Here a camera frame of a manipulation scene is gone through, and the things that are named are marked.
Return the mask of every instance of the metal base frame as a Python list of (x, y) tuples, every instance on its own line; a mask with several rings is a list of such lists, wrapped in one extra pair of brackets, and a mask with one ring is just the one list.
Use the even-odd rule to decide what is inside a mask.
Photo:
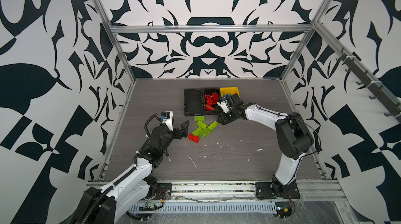
[[(259, 200), (255, 196), (257, 182), (270, 181), (159, 181), (171, 183), (171, 198), (166, 202), (287, 202), (287, 199)], [(106, 181), (89, 182), (89, 187), (99, 188)], [(347, 201), (337, 180), (297, 180), (301, 201)]]

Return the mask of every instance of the wooden floor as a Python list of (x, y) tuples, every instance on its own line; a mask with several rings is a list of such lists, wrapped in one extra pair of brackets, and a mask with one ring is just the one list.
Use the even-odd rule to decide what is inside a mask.
[[(152, 114), (160, 116), (163, 111), (173, 111), (175, 127), (189, 119), (189, 131), (197, 128), (193, 116), (184, 117), (184, 89), (230, 86), (238, 87), (244, 102), (252, 101), (278, 112), (291, 112), (278, 80), (138, 80), (105, 181), (111, 181), (133, 163), (135, 151), (146, 141), (143, 125)], [(215, 120), (217, 115), (205, 116), (207, 124)], [(153, 120), (148, 125), (149, 131), (158, 124)], [(187, 138), (173, 140), (168, 152), (170, 156), (165, 156), (153, 173), (159, 181), (266, 180), (274, 175), (281, 157), (275, 131), (242, 119), (225, 126), (219, 124), (199, 143)], [(297, 179), (320, 179), (311, 156), (301, 162)]]

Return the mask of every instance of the cable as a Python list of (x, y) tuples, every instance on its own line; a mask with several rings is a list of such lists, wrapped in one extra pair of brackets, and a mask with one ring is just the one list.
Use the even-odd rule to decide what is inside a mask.
[[(262, 110), (262, 111), (265, 111), (265, 112), (270, 112), (270, 113), (275, 114), (275, 115), (277, 115), (277, 116), (284, 116), (284, 117), (288, 117), (288, 118), (293, 118), (293, 119), (295, 119), (295, 120), (298, 120), (298, 121), (301, 121), (301, 122), (305, 123), (307, 126), (309, 126), (309, 127), (316, 133), (316, 135), (317, 135), (317, 137), (318, 137), (319, 148), (321, 149), (322, 140), (320, 139), (320, 136), (319, 136), (318, 132), (317, 132), (311, 125), (309, 125), (308, 123), (306, 123), (305, 121), (302, 121), (302, 120), (300, 120), (300, 119), (298, 119), (298, 118), (295, 118), (294, 116), (291, 116), (291, 115), (288, 115), (288, 114), (287, 114), (287, 115), (282, 115), (282, 114), (280, 114), (279, 112), (274, 112), (274, 111), (270, 111), (270, 110), (264, 109), (264, 108), (262, 108), (261, 106), (258, 106), (258, 104), (255, 104), (255, 106), (256, 106), (256, 108), (258, 108), (258, 110)], [(290, 184), (290, 183), (292, 182), (292, 179), (296, 176), (296, 173), (297, 173), (297, 171), (298, 171), (299, 164), (301, 163), (302, 159), (303, 159), (304, 157), (306, 157), (306, 156), (312, 155), (312, 154), (317, 153), (317, 152), (318, 152), (318, 150), (316, 150), (316, 151), (314, 151), (314, 152), (312, 152), (312, 153), (309, 153), (309, 154), (307, 154), (307, 155), (304, 155), (304, 156), (302, 156), (302, 157), (299, 159), (297, 168), (295, 169), (295, 172), (294, 172), (294, 174), (293, 174), (293, 176), (292, 176), (290, 182), (288, 182), (288, 183), (287, 183), (286, 185), (284, 185), (284, 186), (287, 186), (288, 184)]]
[[(138, 210), (139, 211), (156, 211), (156, 210), (158, 210), (158, 209), (160, 209), (160, 208), (162, 208), (164, 206), (163, 199), (160, 199), (160, 202), (162, 203), (161, 206), (154, 207), (154, 208), (139, 207)], [(126, 214), (128, 215), (128, 217), (130, 217), (130, 218), (132, 218), (134, 220), (139, 220), (139, 221), (143, 221), (144, 220), (143, 217), (136, 217), (135, 215), (133, 215), (132, 213), (130, 213), (128, 211), (126, 212)]]
[[(256, 189), (256, 191), (262, 191), (263, 190), (263, 188), (260, 188), (260, 187), (258, 187), (257, 189)], [(258, 200), (266, 200), (266, 199), (269, 199), (270, 197), (274, 197), (274, 194), (273, 195), (270, 195), (270, 196), (266, 196), (266, 197), (258, 197), (258, 194), (256, 194), (256, 198), (258, 199)]]
[(156, 210), (158, 210), (158, 209), (160, 209), (160, 208), (162, 208), (162, 207), (164, 206), (163, 199), (160, 199), (160, 202), (162, 203), (161, 206), (154, 207), (154, 208), (150, 208), (150, 207), (139, 207), (138, 210), (139, 210), (139, 211), (156, 211)]
[(148, 120), (145, 122), (145, 132), (146, 132), (146, 134), (148, 135), (148, 137), (150, 136), (150, 133), (149, 133), (149, 130), (148, 130), (148, 124), (149, 124), (149, 122), (154, 118), (154, 117), (157, 117), (157, 113), (155, 113), (154, 115), (152, 115), (150, 118), (148, 118)]
[(132, 213), (130, 213), (130, 212), (126, 212), (126, 214), (130, 217), (130, 218), (132, 218), (132, 219), (134, 219), (134, 220), (139, 220), (139, 221), (143, 221), (143, 220), (145, 220), (143, 217), (136, 217), (135, 215), (133, 215)]
[(104, 192), (93, 202), (92, 206), (86, 212), (85, 216), (82, 218), (81, 224), (85, 224), (88, 220), (89, 216), (95, 211), (97, 207), (99, 207), (100, 201), (113, 189), (113, 186), (109, 186)]
[[(119, 178), (116, 182), (113, 183), (114, 186), (117, 186), (121, 181), (123, 181), (126, 177), (128, 177), (131, 173), (133, 173), (136, 169), (136, 166), (134, 166), (131, 170), (129, 170), (126, 174), (124, 174), (121, 178)], [(113, 186), (109, 186), (106, 190), (103, 191), (101, 195), (97, 197), (97, 199), (93, 202), (92, 206), (89, 208), (89, 210), (86, 212), (85, 216), (82, 218), (81, 224), (85, 224), (86, 221), (88, 220), (89, 216), (92, 215), (93, 211), (97, 207), (99, 207), (100, 202), (103, 200), (103, 198), (113, 189)]]
[[(162, 119), (160, 119), (157, 116), (157, 113), (155, 113), (154, 115), (152, 115), (146, 122), (145, 122), (145, 132), (148, 136), (150, 136), (149, 130), (148, 130), (148, 124), (149, 122), (153, 119), (156, 118), (158, 121), (163, 122)], [(142, 145), (142, 147), (139, 149), (139, 152), (142, 152), (142, 150), (147, 146), (147, 144), (149, 143), (149, 138), (145, 141), (145, 143)], [(137, 165), (137, 160), (136, 158), (138, 157), (138, 153), (134, 156), (134, 163), (135, 165)], [(116, 182), (113, 183), (114, 186), (117, 186), (121, 181), (123, 181), (124, 179), (126, 179), (131, 173), (133, 173), (136, 169), (136, 166), (134, 166), (131, 170), (129, 170), (126, 174), (124, 174), (122, 177), (120, 177)], [(113, 186), (108, 187), (105, 191), (103, 191), (103, 193), (101, 195), (99, 195), (96, 200), (93, 202), (92, 206), (88, 209), (88, 211), (86, 212), (85, 216), (82, 218), (82, 224), (85, 224), (86, 221), (88, 220), (89, 216), (92, 215), (93, 211), (95, 211), (95, 209), (97, 207), (99, 207), (100, 202), (103, 200), (103, 198), (113, 189)]]
[(295, 203), (290, 199), (289, 200), (290, 202), (292, 202), (292, 204), (291, 204), (291, 209), (292, 209), (292, 206), (294, 206), (294, 210), (293, 210), (293, 212), (291, 213), (291, 215), (293, 215), (294, 213), (295, 213)]
[[(315, 133), (316, 133), (316, 135), (317, 135), (317, 137), (318, 137), (318, 141), (319, 141), (319, 147), (321, 148), (321, 146), (322, 146), (322, 140), (320, 139), (320, 136), (319, 136), (319, 134), (318, 134), (318, 132), (313, 128), (313, 127), (311, 127), (308, 123), (306, 123), (305, 121), (302, 121), (302, 120), (300, 120), (300, 119), (298, 119), (298, 118), (295, 118), (294, 116), (291, 116), (291, 115), (282, 115), (282, 114), (280, 114), (279, 112), (274, 112), (274, 111), (270, 111), (270, 110), (266, 110), (266, 109), (263, 109), (262, 107), (258, 107), (258, 104), (255, 104), (255, 106), (258, 108), (258, 110), (262, 110), (262, 111), (266, 111), (266, 112), (270, 112), (270, 113), (273, 113), (273, 114), (275, 114), (275, 115), (277, 115), (277, 116), (284, 116), (284, 117), (288, 117), (288, 118), (293, 118), (293, 119), (296, 119), (296, 120), (298, 120), (298, 121), (301, 121), (301, 122), (303, 122), (303, 123), (305, 123), (307, 126), (309, 126)], [(305, 155), (305, 156), (309, 156), (309, 155), (312, 155), (312, 154), (314, 154), (314, 153), (316, 153), (318, 150), (316, 150), (316, 151), (314, 151), (314, 152), (312, 152), (312, 153), (310, 153), (310, 154), (307, 154), (307, 155)]]

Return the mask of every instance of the aluminum rail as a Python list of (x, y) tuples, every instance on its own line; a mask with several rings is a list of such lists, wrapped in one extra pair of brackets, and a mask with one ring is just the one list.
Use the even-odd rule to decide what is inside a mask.
[(112, 25), (113, 33), (195, 33), (195, 32), (259, 32), (309, 31), (311, 25)]

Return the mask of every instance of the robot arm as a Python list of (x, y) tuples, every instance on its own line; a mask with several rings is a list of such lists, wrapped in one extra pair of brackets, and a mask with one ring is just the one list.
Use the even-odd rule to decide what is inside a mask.
[[(181, 129), (173, 128), (173, 112), (162, 112), (150, 117), (145, 123), (147, 140), (136, 152), (134, 163), (117, 178), (99, 189), (84, 192), (70, 224), (114, 224), (139, 200), (155, 196), (157, 179), (151, 173), (160, 165), (163, 154), (173, 139), (188, 136), (189, 121)], [(160, 126), (148, 131), (148, 123), (156, 118)]]
[(238, 118), (259, 122), (277, 132), (278, 145), (282, 156), (278, 170), (273, 176), (271, 195), (282, 197), (295, 186), (299, 163), (313, 145), (313, 138), (301, 115), (296, 112), (282, 114), (263, 108), (255, 103), (244, 102), (238, 94), (219, 100), (223, 109), (218, 122), (226, 125)]

